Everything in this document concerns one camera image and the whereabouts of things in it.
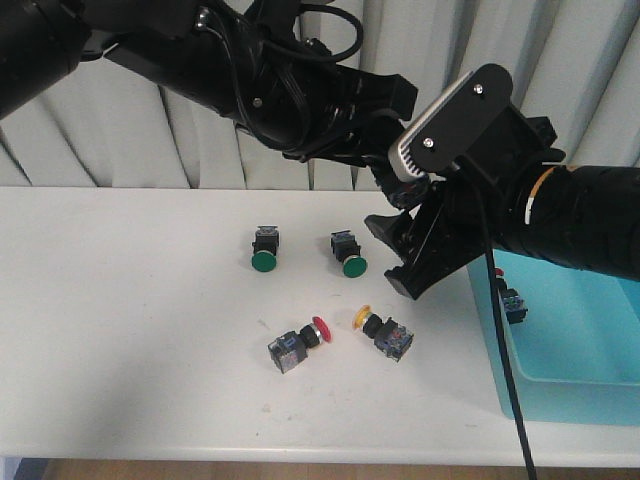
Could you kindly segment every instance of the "green push button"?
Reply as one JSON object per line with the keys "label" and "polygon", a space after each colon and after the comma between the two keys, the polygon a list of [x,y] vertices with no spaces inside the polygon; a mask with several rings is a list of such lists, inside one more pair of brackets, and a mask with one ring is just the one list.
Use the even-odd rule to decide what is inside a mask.
{"label": "green push button", "polygon": [[342,264],[342,272],[349,278],[356,278],[367,270],[367,261],[358,256],[348,257]]}
{"label": "green push button", "polygon": [[251,265],[259,272],[270,272],[276,268],[276,256],[267,250],[261,250],[251,257]]}

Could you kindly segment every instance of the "curtain fold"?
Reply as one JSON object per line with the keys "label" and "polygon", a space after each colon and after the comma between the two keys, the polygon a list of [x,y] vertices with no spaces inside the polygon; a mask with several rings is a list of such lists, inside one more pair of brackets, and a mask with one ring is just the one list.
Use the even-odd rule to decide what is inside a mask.
{"label": "curtain fold", "polygon": [[[244,11],[250,0],[229,4]],[[337,0],[360,18],[344,64],[400,73],[419,114],[460,73],[499,63],[513,101],[548,116],[574,164],[634,165],[640,156],[637,0]],[[301,38],[334,52],[354,40],[340,18],[309,12]],[[76,72],[0,122],[0,184],[376,190],[368,170],[298,164],[231,121],[106,60]]]}

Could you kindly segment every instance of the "light blue container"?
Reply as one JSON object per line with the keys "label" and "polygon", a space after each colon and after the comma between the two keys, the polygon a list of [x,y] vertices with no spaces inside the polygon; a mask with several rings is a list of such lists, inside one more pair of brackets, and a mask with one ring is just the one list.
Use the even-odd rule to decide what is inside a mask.
{"label": "light blue container", "polygon": [[[496,251],[529,309],[506,339],[524,418],[640,425],[640,283]],[[500,405],[513,418],[500,365],[484,257],[469,264]]]}

